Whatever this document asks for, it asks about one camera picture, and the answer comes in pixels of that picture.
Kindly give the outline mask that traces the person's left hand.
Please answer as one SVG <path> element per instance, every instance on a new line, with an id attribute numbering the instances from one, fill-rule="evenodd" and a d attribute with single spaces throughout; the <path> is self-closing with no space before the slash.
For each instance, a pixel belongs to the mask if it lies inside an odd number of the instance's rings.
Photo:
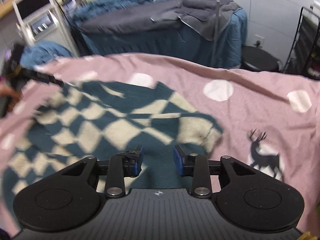
<path id="1" fill-rule="evenodd" d="M 11 112 L 15 105 L 21 100 L 22 93 L 16 92 L 12 87 L 4 85 L 1 83 L 0 89 L 1 96 L 6 96 L 9 98 L 8 112 Z"/>

